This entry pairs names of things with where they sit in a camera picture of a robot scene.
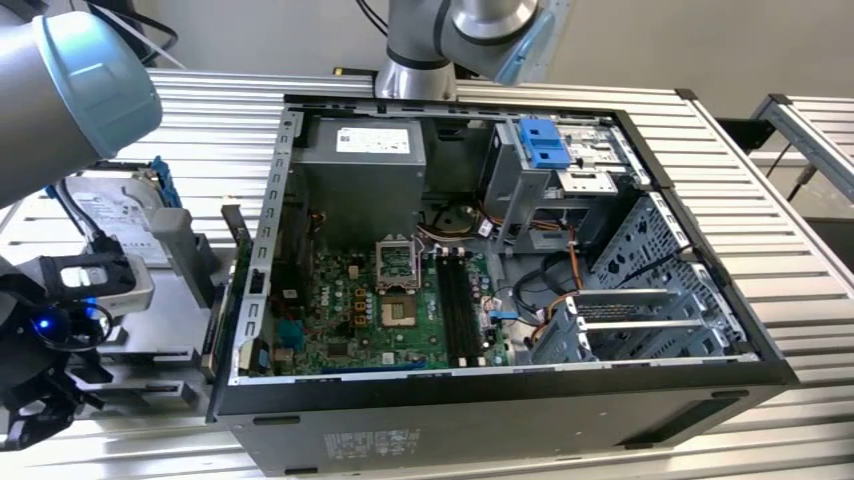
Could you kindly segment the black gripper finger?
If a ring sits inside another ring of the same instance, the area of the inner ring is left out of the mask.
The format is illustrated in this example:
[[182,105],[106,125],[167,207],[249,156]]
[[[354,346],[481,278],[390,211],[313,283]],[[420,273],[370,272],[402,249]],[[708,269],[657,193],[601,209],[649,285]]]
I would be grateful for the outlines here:
[[[41,402],[39,412],[25,413],[23,410],[34,402]],[[3,406],[10,412],[7,436],[2,442],[3,451],[21,451],[66,430],[73,422],[77,401],[63,394],[37,394],[3,397]]]
[[74,360],[66,372],[71,375],[75,386],[82,392],[83,402],[95,409],[103,409],[106,401],[99,396],[101,387],[113,384],[114,374],[99,362],[85,360]]

